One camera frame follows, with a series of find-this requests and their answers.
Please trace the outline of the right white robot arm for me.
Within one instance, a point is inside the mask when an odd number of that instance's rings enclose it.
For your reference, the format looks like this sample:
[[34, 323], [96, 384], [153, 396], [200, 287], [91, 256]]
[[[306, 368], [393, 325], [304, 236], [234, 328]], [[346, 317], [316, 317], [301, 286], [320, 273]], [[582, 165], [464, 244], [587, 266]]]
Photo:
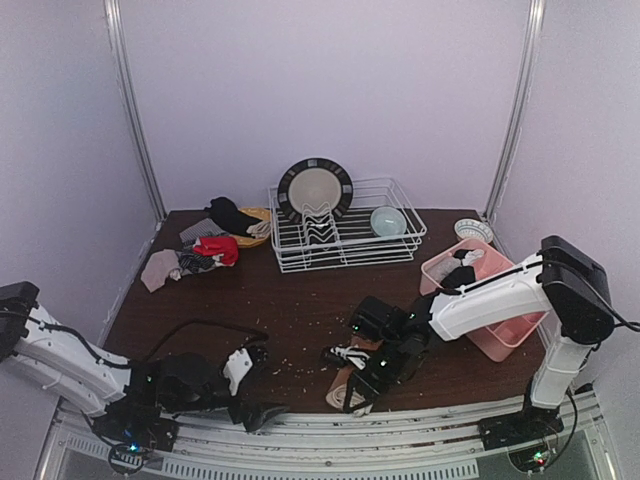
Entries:
[[590, 351], [615, 329], [604, 268], [559, 236], [542, 240], [523, 262], [457, 288], [439, 287], [408, 310], [368, 296], [349, 321], [373, 348], [334, 346], [324, 357], [351, 369], [334, 395], [336, 409], [367, 414], [379, 397], [413, 375], [433, 337], [449, 342], [482, 327], [529, 314], [552, 313], [559, 327], [530, 380], [525, 410], [559, 409]]

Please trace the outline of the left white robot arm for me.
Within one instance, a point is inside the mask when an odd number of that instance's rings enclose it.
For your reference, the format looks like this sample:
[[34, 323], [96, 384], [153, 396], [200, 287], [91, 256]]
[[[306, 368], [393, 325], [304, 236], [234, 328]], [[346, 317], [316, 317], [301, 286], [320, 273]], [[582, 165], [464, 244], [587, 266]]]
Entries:
[[28, 281], [2, 286], [1, 359], [73, 403], [108, 438], [169, 438], [177, 416], [216, 410], [254, 432], [288, 410], [240, 396], [241, 383], [266, 360], [261, 345], [243, 345], [219, 366], [192, 352], [131, 360], [56, 321], [38, 295]]

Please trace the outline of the brown underwear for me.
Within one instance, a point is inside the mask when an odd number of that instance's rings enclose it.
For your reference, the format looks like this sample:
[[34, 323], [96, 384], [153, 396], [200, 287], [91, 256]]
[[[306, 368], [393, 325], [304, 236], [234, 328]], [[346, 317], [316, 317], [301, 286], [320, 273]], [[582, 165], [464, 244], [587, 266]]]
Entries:
[[341, 359], [343, 359], [344, 352], [353, 353], [356, 359], [356, 363], [346, 359], [344, 365], [338, 370], [325, 396], [326, 402], [331, 407], [340, 411], [343, 410], [351, 374], [361, 370], [366, 365], [370, 352], [376, 351], [380, 345], [380, 342], [371, 342], [361, 337], [353, 336], [348, 347], [336, 346], [329, 349], [330, 353], [337, 354]]

